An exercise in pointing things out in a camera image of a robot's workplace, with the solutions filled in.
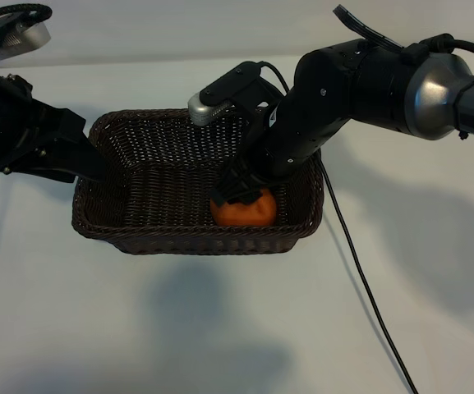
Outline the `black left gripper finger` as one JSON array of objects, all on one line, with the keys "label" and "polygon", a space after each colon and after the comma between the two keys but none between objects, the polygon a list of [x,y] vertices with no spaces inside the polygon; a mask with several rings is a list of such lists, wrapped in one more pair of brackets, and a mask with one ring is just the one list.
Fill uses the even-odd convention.
[{"label": "black left gripper finger", "polygon": [[104,181],[107,163],[99,151],[83,136],[76,141],[58,138],[53,143],[53,179],[72,183],[76,177]]},{"label": "black left gripper finger", "polygon": [[76,179],[74,174],[68,172],[41,167],[36,168],[19,163],[7,164],[0,167],[0,173],[5,175],[10,175],[12,173],[22,173],[68,184],[73,183]]}]

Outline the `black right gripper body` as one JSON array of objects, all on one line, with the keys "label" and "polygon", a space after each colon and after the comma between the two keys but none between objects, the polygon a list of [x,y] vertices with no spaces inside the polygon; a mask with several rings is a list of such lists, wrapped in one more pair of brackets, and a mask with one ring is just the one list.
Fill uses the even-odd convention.
[{"label": "black right gripper body", "polygon": [[344,125],[344,92],[291,91],[259,125],[238,157],[261,182],[284,181]]}]

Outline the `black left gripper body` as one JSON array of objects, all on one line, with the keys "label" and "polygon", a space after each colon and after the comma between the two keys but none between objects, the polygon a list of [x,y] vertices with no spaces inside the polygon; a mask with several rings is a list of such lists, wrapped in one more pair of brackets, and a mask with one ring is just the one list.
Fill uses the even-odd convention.
[{"label": "black left gripper body", "polygon": [[85,119],[67,108],[55,108],[31,95],[19,76],[0,76],[0,167],[19,163],[53,169],[53,143],[85,136]]}]

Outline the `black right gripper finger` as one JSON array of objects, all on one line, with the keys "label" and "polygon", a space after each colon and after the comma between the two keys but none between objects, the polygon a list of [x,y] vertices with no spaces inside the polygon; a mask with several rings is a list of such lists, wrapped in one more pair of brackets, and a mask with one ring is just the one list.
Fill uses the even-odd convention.
[{"label": "black right gripper finger", "polygon": [[239,184],[242,188],[239,201],[246,205],[256,202],[263,195],[262,190],[270,188],[269,181],[256,175],[242,176]]},{"label": "black right gripper finger", "polygon": [[254,202],[254,191],[249,178],[250,171],[245,163],[227,163],[221,177],[210,192],[210,198],[217,208],[224,204]]}]

